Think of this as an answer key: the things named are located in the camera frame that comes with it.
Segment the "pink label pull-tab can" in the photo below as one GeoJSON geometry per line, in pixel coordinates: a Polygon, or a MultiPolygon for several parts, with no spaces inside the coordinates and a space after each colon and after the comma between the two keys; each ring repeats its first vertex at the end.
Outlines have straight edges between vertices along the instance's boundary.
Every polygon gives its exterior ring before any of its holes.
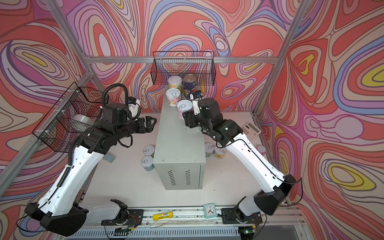
{"type": "Polygon", "coordinates": [[[166,98],[169,106],[176,107],[181,100],[181,92],[179,89],[175,88],[168,89],[166,91],[166,98]]]}

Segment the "blue label tin can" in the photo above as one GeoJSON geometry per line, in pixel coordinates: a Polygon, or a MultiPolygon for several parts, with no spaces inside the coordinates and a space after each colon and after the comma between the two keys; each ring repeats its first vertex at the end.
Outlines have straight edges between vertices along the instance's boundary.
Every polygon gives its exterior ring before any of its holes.
{"type": "Polygon", "coordinates": [[[188,96],[197,90],[197,77],[193,74],[186,74],[183,77],[184,95],[188,96]]]}

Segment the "green orange peach can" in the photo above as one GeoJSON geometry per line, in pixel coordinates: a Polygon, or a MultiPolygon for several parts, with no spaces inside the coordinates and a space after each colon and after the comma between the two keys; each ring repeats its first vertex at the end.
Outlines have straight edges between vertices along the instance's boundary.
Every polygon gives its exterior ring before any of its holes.
{"type": "Polygon", "coordinates": [[[178,89],[180,92],[182,88],[183,79],[180,76],[171,76],[168,78],[168,86],[170,89],[178,89]]]}

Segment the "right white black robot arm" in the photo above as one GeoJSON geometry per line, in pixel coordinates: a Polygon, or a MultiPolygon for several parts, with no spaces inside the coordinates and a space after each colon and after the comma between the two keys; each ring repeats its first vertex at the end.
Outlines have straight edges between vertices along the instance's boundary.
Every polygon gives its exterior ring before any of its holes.
{"type": "Polygon", "coordinates": [[[297,180],[284,175],[253,146],[242,128],[233,120],[223,118],[219,104],[213,98],[192,99],[193,109],[183,113],[185,125],[201,128],[218,147],[226,148],[249,170],[261,190],[253,197],[244,197],[234,207],[238,222],[244,223],[255,213],[272,216],[288,196],[297,180]]]}

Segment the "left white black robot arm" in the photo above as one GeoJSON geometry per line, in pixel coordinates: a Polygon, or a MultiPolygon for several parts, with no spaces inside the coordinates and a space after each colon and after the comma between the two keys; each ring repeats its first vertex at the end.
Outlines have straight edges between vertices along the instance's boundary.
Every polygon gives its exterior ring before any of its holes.
{"type": "Polygon", "coordinates": [[[108,104],[102,107],[103,116],[70,144],[68,164],[50,190],[35,203],[29,203],[25,214],[40,222],[47,231],[69,237],[84,225],[112,222],[123,225],[129,219],[126,204],[112,199],[109,204],[85,207],[75,199],[95,166],[112,146],[134,134],[151,133],[157,119],[132,115],[133,107],[108,104]]]}

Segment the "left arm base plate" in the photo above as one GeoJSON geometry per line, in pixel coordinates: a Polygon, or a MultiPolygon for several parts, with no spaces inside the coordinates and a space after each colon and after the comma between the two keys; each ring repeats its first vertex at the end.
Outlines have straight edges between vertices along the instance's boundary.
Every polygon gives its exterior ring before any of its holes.
{"type": "Polygon", "coordinates": [[[128,209],[122,213],[119,213],[118,216],[113,220],[101,221],[101,225],[137,227],[142,224],[143,215],[143,209],[128,209]]]}

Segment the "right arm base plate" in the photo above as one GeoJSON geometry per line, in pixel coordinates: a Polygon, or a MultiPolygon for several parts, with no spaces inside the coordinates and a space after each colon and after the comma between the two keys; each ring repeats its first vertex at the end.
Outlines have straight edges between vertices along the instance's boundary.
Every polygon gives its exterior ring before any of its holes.
{"type": "Polygon", "coordinates": [[[250,216],[246,216],[237,208],[222,208],[220,216],[222,218],[223,224],[225,225],[253,224],[258,226],[263,222],[260,213],[254,213],[250,216]]]}

